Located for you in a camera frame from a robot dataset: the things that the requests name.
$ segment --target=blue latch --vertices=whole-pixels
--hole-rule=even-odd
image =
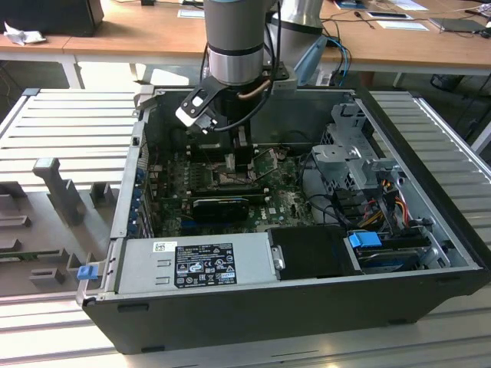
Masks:
[[[135,235],[138,231],[138,226],[136,221],[129,221],[128,222],[128,232],[132,235]]]
[[[349,236],[352,248],[381,247],[382,242],[376,232],[355,232]]]
[[[143,195],[142,189],[134,189],[133,190],[133,198],[140,198]]]
[[[99,266],[89,265],[80,266],[78,268],[77,279],[78,280],[97,280],[97,272],[99,271]]]

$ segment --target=laptop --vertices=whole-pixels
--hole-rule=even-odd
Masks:
[[[430,18],[428,19],[442,31],[447,32],[475,32],[482,31],[486,27],[469,19],[448,19]]]

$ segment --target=blue cable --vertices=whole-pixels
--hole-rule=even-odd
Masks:
[[[336,46],[339,47],[339,49],[341,50],[341,52],[343,53],[343,56],[344,56],[344,72],[343,72],[343,77],[342,77],[341,81],[339,82],[339,87],[340,87],[343,84],[344,79],[346,78],[346,74],[348,73],[348,54],[346,53],[346,48],[342,44],[340,44],[339,42],[337,42],[333,38],[328,38],[328,39],[333,44],[335,44]]]

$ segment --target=blue clip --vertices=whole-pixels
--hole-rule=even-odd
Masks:
[[[136,209],[131,209],[130,214],[128,215],[128,220],[130,222],[136,221],[138,219],[138,211]]]
[[[139,198],[133,198],[131,199],[131,208],[133,209],[139,209],[141,205],[141,201]]]
[[[355,232],[349,236],[352,248],[381,247],[382,242],[376,232]]]
[[[80,266],[78,268],[77,279],[78,280],[97,280],[97,272],[99,271],[99,266],[89,265]]]

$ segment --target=motherboard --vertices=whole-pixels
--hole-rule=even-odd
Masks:
[[[154,211],[163,237],[265,232],[313,225],[298,186],[298,157],[279,147],[259,150],[247,172],[207,158],[174,153],[151,175]]]

